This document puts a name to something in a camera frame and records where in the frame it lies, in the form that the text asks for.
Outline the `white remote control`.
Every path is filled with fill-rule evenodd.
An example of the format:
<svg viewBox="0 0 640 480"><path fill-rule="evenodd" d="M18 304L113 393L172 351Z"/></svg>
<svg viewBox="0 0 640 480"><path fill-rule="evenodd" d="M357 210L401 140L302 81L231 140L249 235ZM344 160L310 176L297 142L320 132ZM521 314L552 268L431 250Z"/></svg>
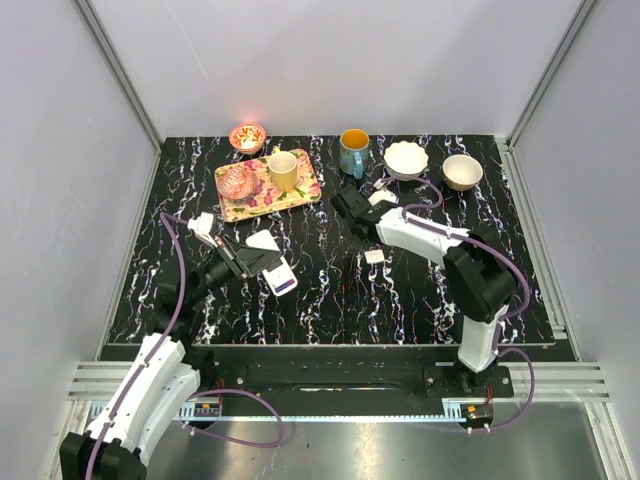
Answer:
<svg viewBox="0 0 640 480"><path fill-rule="evenodd" d="M276 296L291 292L298 286L298 280L289 263L280 251L275 238L268 230L260 230L246 239L249 247L272 250L279 254L279 259L262 271L267 285Z"/></svg>

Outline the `blue purple battery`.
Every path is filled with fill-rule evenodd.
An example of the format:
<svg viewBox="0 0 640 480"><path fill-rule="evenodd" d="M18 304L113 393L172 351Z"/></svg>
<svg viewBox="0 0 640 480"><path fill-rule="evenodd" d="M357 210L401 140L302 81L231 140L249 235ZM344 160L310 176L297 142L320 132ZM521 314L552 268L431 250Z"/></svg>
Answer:
<svg viewBox="0 0 640 480"><path fill-rule="evenodd" d="M275 293L277 295L286 293L287 291L293 289L296 285L297 285L297 283L294 280L290 279L289 281L277 286L275 288Z"/></svg>

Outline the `white battery cover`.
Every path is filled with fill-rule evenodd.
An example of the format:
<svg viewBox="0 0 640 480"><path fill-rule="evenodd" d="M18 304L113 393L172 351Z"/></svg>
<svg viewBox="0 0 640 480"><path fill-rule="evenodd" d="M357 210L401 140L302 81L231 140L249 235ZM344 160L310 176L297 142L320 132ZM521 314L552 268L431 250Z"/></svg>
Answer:
<svg viewBox="0 0 640 480"><path fill-rule="evenodd" d="M378 264L385 261L385 255L381 249L365 251L364 255L368 264Z"/></svg>

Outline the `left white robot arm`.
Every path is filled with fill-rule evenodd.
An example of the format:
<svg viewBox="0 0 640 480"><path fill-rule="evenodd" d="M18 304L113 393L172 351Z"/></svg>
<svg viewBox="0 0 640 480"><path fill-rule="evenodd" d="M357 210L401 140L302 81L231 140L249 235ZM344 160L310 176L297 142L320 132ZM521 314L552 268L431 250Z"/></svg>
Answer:
<svg viewBox="0 0 640 480"><path fill-rule="evenodd" d="M211 357L191 353L200 328L198 306L236 278L258 275L275 295L297 280L271 233L261 230L239 243L228 236L199 235L212 249L201 268L187 270L176 253L174 293L158 308L155 329L143 338L135 360L107 406L83 433L68 433L59 447L65 479L144 479L153 452L180 407L194 394L217 395Z"/></svg>

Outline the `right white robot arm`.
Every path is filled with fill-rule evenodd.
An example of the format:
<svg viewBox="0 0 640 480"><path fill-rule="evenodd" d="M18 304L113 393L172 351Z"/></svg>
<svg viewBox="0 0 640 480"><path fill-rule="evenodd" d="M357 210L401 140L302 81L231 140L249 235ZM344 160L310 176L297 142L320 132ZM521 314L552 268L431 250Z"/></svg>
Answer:
<svg viewBox="0 0 640 480"><path fill-rule="evenodd" d="M465 395L480 394L497 358L499 321L516 293L510 260L469 230L421 218L388 200L373 204L352 185L331 204L358 239L404 249L445 270L448 291L464 317L455 384Z"/></svg>

